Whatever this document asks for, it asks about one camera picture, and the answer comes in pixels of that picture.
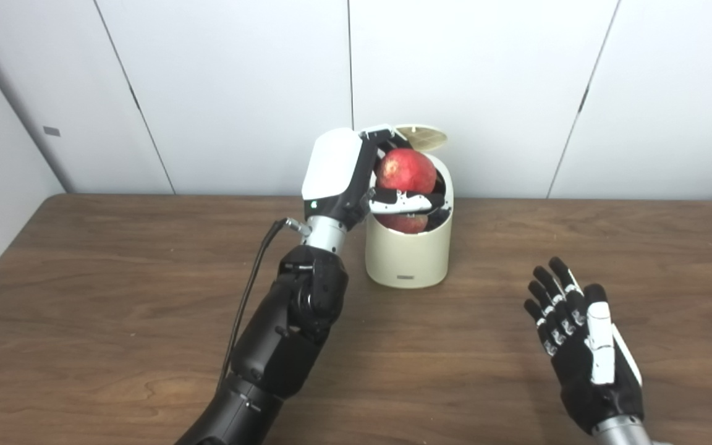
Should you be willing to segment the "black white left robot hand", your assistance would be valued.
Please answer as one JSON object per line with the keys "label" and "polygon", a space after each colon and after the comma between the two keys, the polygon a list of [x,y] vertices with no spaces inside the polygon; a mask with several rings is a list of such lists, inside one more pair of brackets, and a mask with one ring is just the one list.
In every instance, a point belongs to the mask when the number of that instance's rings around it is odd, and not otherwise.
{"label": "black white left robot hand", "polygon": [[334,129],[316,139],[304,182],[304,220],[312,232],[348,232],[367,215],[386,219],[451,213],[441,167],[426,156],[446,136],[426,126]]}

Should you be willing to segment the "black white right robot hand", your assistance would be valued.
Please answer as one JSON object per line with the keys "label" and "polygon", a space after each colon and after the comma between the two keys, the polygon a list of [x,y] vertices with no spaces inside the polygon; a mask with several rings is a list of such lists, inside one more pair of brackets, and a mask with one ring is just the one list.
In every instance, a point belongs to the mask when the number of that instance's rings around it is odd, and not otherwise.
{"label": "black white right robot hand", "polygon": [[643,380],[613,320],[601,284],[585,287],[559,257],[536,266],[523,309],[560,385],[568,416],[591,437],[618,427],[640,429]]}

